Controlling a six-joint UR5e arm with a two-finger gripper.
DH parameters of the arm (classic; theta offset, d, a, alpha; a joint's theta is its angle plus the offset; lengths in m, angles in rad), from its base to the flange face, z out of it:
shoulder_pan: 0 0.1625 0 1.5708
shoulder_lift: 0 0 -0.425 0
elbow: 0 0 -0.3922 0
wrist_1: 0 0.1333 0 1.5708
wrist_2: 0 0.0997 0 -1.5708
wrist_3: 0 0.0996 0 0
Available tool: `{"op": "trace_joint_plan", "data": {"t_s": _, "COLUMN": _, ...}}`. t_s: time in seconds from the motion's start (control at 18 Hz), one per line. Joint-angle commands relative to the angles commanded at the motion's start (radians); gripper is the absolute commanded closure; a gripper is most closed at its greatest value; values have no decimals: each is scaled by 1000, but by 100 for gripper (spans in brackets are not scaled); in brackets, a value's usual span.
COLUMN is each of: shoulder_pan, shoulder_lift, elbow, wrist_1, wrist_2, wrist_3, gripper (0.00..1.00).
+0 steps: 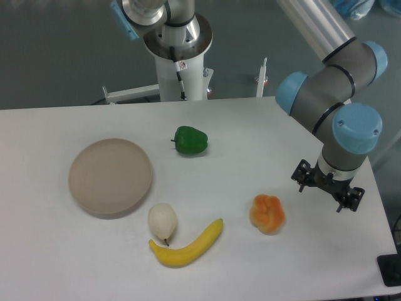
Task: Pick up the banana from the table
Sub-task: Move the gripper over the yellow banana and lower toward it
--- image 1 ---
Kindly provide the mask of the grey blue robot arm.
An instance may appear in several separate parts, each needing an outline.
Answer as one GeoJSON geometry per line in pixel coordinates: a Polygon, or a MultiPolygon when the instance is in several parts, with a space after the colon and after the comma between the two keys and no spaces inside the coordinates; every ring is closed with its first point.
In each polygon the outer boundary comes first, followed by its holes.
{"type": "MultiPolygon", "coordinates": [[[[323,143],[316,165],[301,161],[292,179],[326,191],[340,209],[356,211],[364,190],[350,183],[376,146],[382,119],[351,98],[386,70],[386,52],[372,41],[359,42],[328,1],[279,5],[325,66],[313,76],[290,74],[275,95],[277,104],[323,143]]],[[[128,38],[143,39],[154,56],[154,90],[161,101],[207,99],[211,71],[203,57],[212,30],[193,1],[112,1],[110,8],[128,38]]]]}

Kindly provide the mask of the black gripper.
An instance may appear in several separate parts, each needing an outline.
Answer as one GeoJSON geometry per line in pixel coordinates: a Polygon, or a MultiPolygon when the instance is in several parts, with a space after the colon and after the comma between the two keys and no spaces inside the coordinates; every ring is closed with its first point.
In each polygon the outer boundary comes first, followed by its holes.
{"type": "Polygon", "coordinates": [[[299,192],[305,187],[317,187],[332,195],[338,202],[337,213],[342,209],[356,212],[365,194],[363,188],[349,187],[352,177],[347,180],[334,180],[334,177],[325,175],[319,165],[313,168],[305,159],[299,162],[291,179],[299,185],[299,192]]]}

